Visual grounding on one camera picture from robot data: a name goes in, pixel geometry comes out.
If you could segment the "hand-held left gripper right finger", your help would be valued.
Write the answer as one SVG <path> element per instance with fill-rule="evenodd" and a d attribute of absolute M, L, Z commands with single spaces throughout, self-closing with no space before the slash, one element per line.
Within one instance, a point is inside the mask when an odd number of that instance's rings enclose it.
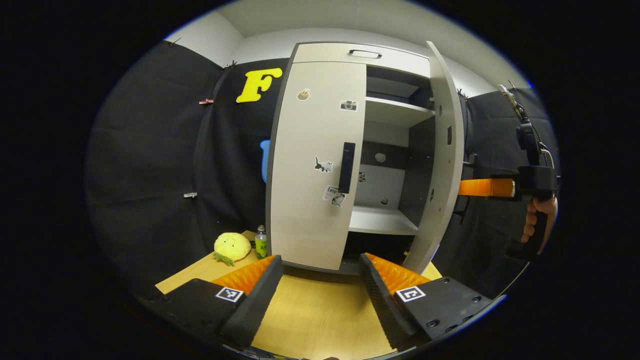
<path fill-rule="evenodd" d="M 386 339 L 398 351 L 437 346 L 506 299 L 485 296 L 450 276 L 429 279 L 370 253 L 361 253 L 358 267 Z"/>

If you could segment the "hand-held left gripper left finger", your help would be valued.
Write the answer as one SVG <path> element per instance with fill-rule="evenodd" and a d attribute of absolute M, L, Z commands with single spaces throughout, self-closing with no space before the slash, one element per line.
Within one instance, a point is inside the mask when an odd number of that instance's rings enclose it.
<path fill-rule="evenodd" d="M 242 351 L 251 346 L 283 273 L 281 256 L 272 255 L 213 281 L 194 278 L 141 302 L 208 346 Z"/>

